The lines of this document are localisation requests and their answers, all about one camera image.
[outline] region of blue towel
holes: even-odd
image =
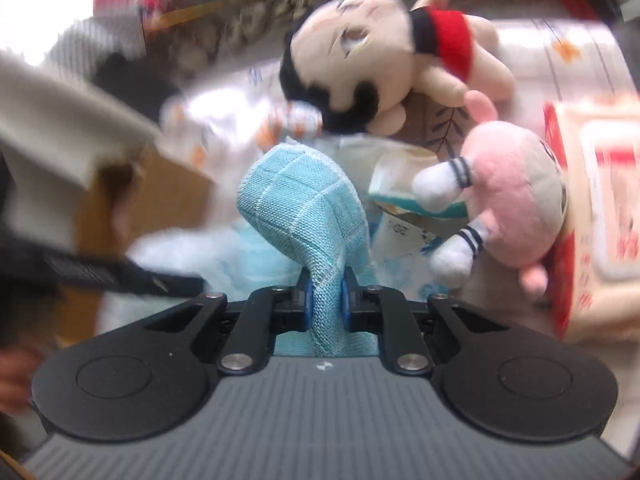
[[[238,209],[270,244],[308,267],[314,284],[311,330],[278,337],[280,355],[378,353],[370,333],[348,333],[340,280],[350,266],[361,285],[375,282],[369,230],[353,184],[330,158],[296,142],[279,144],[238,188]]]

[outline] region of human hand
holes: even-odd
[[[29,405],[31,377],[43,354],[34,340],[0,349],[0,412],[14,414]]]

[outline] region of stuffed toy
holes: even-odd
[[[317,107],[327,131],[396,133],[413,89],[448,107],[469,89],[513,94],[513,75],[490,51],[494,25],[446,10],[449,0],[333,0],[287,36],[280,82],[288,100]]]
[[[551,149],[530,130],[498,121],[492,102],[477,91],[465,96],[478,122],[466,136],[459,158],[418,173],[415,199],[441,211],[462,193],[469,224],[432,255],[435,279],[462,286],[482,248],[520,270],[520,284],[532,298],[546,290],[540,259],[553,245],[567,206],[562,171]]]

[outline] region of pink plush toy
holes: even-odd
[[[445,286],[458,288],[485,246],[499,262],[520,270],[532,297],[547,285],[540,259],[556,240],[566,211],[566,187],[551,149],[532,131],[498,121],[487,96],[465,95],[479,123],[466,136],[460,158],[422,170],[413,181],[416,200],[427,211],[444,210],[462,192],[471,222],[446,240],[431,258]]]

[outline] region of metal screw head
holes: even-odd
[[[254,360],[247,354],[228,354],[225,355],[220,364],[227,370],[244,370],[253,364]]]
[[[429,360],[420,354],[404,354],[398,358],[398,366],[408,372],[417,372],[429,365]]]

